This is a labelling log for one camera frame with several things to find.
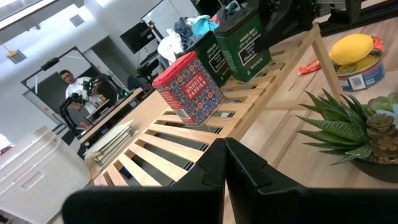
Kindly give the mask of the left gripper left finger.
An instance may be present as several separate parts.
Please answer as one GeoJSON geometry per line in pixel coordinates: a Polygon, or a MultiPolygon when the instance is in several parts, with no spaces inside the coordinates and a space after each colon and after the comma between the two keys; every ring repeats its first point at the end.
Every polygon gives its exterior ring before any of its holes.
{"type": "Polygon", "coordinates": [[[222,224],[226,143],[216,139],[168,187],[90,187],[62,206],[64,224],[222,224]]]}

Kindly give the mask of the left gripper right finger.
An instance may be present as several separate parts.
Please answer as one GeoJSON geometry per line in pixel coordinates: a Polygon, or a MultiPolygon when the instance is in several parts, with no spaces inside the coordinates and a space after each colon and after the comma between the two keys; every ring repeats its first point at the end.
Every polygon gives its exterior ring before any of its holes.
{"type": "Polygon", "coordinates": [[[308,188],[226,138],[236,224],[398,224],[398,190],[308,188]]]}

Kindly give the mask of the wooden slatted shelf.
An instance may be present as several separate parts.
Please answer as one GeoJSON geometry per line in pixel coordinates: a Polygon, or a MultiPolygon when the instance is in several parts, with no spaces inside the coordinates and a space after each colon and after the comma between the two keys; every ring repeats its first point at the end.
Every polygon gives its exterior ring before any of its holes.
{"type": "Polygon", "coordinates": [[[265,66],[257,77],[248,84],[229,79],[222,87],[226,96],[216,114],[211,116],[199,129],[186,127],[170,107],[159,115],[143,133],[138,133],[133,140],[109,163],[107,168],[93,180],[95,185],[126,185],[127,179],[121,169],[129,173],[142,185],[159,185],[152,175],[133,161],[139,157],[155,167],[168,178],[178,181],[186,173],[170,159],[151,152],[150,146],[160,149],[188,163],[196,163],[203,155],[203,150],[181,144],[182,140],[209,146],[217,138],[232,137],[240,140],[265,110],[300,110],[304,102],[298,98],[277,101],[280,87],[293,72],[296,64],[312,47],[327,80],[331,95],[339,100],[343,94],[336,77],[332,62],[321,36],[319,23],[314,22],[312,29],[305,31],[290,42],[276,44],[271,54],[277,57],[272,65],[265,66]]]}

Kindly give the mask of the red-lid smoked paprika tin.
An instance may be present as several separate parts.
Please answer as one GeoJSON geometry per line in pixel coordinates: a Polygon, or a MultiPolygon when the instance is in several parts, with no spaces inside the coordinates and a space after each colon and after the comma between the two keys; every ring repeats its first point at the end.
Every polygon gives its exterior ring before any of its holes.
{"type": "Polygon", "coordinates": [[[201,126],[226,99],[198,54],[179,57],[152,82],[187,126],[201,126]]]}

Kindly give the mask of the dark green tea tin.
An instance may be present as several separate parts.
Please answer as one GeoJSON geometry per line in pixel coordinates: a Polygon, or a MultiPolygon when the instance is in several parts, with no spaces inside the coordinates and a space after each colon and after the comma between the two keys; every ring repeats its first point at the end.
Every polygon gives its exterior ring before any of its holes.
{"type": "Polygon", "coordinates": [[[268,49],[256,50],[262,32],[260,15],[253,7],[239,10],[214,31],[234,79],[241,83],[249,83],[271,62],[268,49]]]}
{"type": "Polygon", "coordinates": [[[232,71],[223,56],[215,35],[209,31],[205,35],[191,36],[188,47],[178,53],[180,57],[189,52],[196,52],[203,66],[209,71],[214,81],[222,87],[232,75],[232,71]]]}

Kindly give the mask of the stack of books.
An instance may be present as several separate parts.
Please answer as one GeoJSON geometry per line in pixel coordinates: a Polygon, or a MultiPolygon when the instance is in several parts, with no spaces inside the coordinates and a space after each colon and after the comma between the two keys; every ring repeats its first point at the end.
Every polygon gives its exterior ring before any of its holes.
{"type": "Polygon", "coordinates": [[[100,170],[113,157],[120,153],[139,133],[134,120],[119,124],[92,145],[85,153],[85,162],[89,167],[100,170]]]}

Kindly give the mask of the succulents in black pot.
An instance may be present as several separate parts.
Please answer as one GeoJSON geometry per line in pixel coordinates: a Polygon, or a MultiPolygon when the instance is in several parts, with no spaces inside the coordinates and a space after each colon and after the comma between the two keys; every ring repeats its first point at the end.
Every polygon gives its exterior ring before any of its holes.
{"type": "Polygon", "coordinates": [[[305,108],[322,118],[303,117],[317,130],[299,133],[314,140],[312,147],[341,156],[340,163],[351,162],[377,180],[398,184],[398,92],[373,98],[366,105],[349,94],[343,101],[329,93],[309,97],[313,103],[305,108]]]}

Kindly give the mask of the wooden far table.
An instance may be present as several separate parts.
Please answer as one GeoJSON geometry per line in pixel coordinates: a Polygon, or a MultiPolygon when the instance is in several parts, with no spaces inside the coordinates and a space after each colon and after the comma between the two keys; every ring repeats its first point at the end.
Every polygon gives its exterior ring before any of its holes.
{"type": "Polygon", "coordinates": [[[81,144],[86,143],[95,133],[104,126],[111,118],[113,118],[118,112],[120,112],[126,105],[134,101],[138,96],[143,95],[144,90],[142,88],[135,89],[130,94],[116,102],[116,104],[110,109],[106,110],[89,128],[78,137],[78,141],[81,144]]]}

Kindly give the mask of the orange snack wrapper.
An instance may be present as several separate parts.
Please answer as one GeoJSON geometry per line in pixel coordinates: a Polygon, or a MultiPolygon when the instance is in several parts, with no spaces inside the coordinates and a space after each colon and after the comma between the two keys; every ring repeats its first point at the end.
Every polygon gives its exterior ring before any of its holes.
{"type": "Polygon", "coordinates": [[[382,51],[384,46],[383,41],[376,36],[372,36],[372,39],[373,39],[374,48],[382,51]]]}
{"type": "Polygon", "coordinates": [[[308,65],[302,66],[298,68],[298,75],[306,75],[312,72],[316,72],[321,69],[321,65],[319,60],[314,60],[310,62],[308,65]]]}

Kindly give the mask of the person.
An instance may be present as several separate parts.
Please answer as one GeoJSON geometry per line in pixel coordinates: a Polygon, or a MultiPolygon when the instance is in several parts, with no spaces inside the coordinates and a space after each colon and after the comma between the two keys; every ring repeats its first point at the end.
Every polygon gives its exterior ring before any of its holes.
{"type": "Polygon", "coordinates": [[[101,86],[101,82],[98,82],[94,85],[93,91],[91,95],[87,94],[87,91],[84,89],[83,82],[88,82],[91,80],[90,77],[80,77],[75,78],[72,72],[69,70],[61,70],[60,71],[61,78],[68,84],[67,89],[65,91],[65,98],[68,98],[73,93],[78,93],[82,95],[84,99],[88,100],[88,103],[81,104],[81,103],[71,103],[68,105],[68,109],[70,110],[81,110],[85,108],[89,114],[94,112],[95,107],[91,104],[92,95],[99,94],[99,88],[101,86]]]}

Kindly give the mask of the blue-label tin can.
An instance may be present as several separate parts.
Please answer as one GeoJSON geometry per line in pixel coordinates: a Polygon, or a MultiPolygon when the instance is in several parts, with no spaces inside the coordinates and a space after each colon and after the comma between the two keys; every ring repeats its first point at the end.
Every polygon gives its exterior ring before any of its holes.
{"type": "Polygon", "coordinates": [[[380,82],[385,75],[382,51],[373,48],[365,58],[348,64],[333,64],[336,74],[345,92],[370,88],[380,82]]]}

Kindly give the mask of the white cloth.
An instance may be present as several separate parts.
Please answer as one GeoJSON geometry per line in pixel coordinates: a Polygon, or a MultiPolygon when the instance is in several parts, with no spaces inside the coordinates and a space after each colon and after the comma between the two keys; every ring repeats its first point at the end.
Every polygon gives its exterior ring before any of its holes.
{"type": "Polygon", "coordinates": [[[157,48],[157,51],[163,58],[169,61],[169,64],[174,63],[177,55],[184,52],[181,36],[173,29],[167,29],[167,37],[164,37],[157,48]]]}

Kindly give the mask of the yellow lemon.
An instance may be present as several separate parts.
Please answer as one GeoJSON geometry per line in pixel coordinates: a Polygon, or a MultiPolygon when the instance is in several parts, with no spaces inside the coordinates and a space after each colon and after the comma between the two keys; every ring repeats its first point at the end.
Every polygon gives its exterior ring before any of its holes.
{"type": "Polygon", "coordinates": [[[373,48],[374,42],[370,35],[351,34],[337,41],[329,56],[338,65],[347,65],[365,58],[373,48]]]}

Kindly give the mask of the blue denim cloth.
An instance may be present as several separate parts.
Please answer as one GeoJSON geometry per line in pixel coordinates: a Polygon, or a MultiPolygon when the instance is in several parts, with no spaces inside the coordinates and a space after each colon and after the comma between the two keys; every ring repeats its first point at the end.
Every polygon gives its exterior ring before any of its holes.
{"type": "Polygon", "coordinates": [[[186,24],[186,17],[180,17],[174,24],[174,31],[180,35],[182,47],[184,50],[193,45],[197,40],[198,36],[195,36],[192,32],[192,28],[186,24]]]}

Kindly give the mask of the turquoise cloth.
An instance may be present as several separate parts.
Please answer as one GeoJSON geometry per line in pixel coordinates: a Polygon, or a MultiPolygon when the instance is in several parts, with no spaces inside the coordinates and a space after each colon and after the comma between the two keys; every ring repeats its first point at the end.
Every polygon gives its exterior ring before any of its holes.
{"type": "Polygon", "coordinates": [[[211,20],[208,15],[196,16],[186,19],[186,25],[191,27],[193,35],[205,35],[208,32],[215,31],[219,24],[211,20]]]}

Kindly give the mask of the white whiteboard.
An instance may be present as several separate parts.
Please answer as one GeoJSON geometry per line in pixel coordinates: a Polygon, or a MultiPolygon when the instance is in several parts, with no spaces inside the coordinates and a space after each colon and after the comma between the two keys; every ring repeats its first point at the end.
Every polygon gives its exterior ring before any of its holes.
{"type": "Polygon", "coordinates": [[[162,37],[168,36],[167,29],[173,29],[181,17],[195,17],[199,12],[191,0],[161,0],[141,19],[149,25],[153,22],[162,37]]]}

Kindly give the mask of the black wall monitor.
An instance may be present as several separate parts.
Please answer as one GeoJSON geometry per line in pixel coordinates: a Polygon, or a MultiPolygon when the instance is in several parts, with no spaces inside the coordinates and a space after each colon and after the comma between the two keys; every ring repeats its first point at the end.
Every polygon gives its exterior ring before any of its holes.
{"type": "Polygon", "coordinates": [[[150,41],[155,39],[152,29],[144,22],[140,21],[134,27],[123,33],[120,38],[127,45],[130,51],[136,54],[144,48],[150,41]]]}

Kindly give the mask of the black aluminium rig frame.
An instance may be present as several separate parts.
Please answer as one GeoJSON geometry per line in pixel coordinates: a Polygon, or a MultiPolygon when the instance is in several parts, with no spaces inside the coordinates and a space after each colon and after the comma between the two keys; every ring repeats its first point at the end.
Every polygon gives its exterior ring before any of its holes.
{"type": "Polygon", "coordinates": [[[367,0],[317,0],[320,11],[328,9],[330,17],[319,23],[323,37],[381,22],[398,16],[398,0],[382,0],[362,7],[367,0]]]}

